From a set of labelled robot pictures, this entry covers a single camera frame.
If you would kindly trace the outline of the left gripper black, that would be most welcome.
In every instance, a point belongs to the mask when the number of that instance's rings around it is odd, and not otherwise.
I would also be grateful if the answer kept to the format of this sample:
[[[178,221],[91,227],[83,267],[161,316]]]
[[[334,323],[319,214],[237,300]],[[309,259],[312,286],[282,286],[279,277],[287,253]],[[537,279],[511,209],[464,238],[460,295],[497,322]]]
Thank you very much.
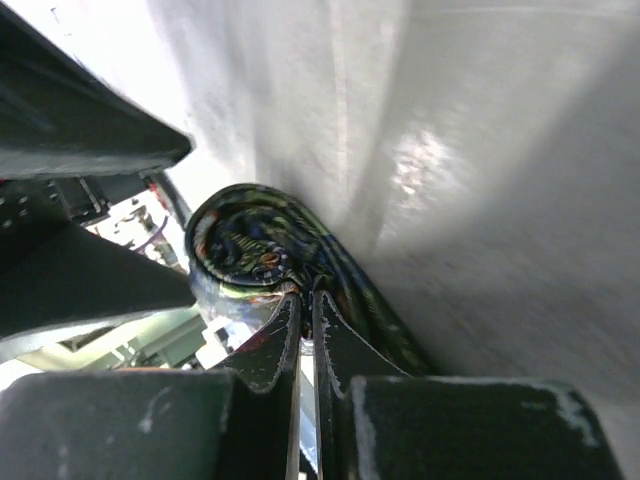
[[[167,174],[128,174],[164,170],[191,150],[2,10],[1,263],[13,265],[1,271],[3,345],[194,304],[187,277],[163,266],[186,263],[187,205]],[[72,177],[83,175],[115,176]],[[70,178],[12,180],[35,177]]]

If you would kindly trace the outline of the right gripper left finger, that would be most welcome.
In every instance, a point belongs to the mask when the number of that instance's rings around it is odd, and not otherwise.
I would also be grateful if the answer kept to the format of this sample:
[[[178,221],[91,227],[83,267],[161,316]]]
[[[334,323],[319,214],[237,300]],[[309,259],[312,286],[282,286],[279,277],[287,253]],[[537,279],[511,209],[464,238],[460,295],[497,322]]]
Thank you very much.
[[[294,479],[300,300],[208,371],[53,372],[1,395],[5,479]]]

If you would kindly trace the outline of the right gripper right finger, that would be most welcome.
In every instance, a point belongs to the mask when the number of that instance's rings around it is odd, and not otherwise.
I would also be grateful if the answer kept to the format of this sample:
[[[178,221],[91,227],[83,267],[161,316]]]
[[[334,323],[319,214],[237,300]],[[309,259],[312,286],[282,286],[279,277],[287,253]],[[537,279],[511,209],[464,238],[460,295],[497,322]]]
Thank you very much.
[[[409,376],[313,301],[323,479],[618,479],[572,387],[535,378]]]

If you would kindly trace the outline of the green floral tie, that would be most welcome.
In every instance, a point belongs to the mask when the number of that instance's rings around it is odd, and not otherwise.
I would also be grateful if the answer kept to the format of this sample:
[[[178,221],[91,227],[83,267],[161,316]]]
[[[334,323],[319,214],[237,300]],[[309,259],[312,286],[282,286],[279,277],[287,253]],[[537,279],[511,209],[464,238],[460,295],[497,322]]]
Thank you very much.
[[[212,310],[240,316],[288,293],[310,308],[315,294],[326,291],[346,323],[383,357],[409,374],[435,374],[347,249],[285,192],[256,183],[223,188],[192,214],[184,244],[193,291]]]

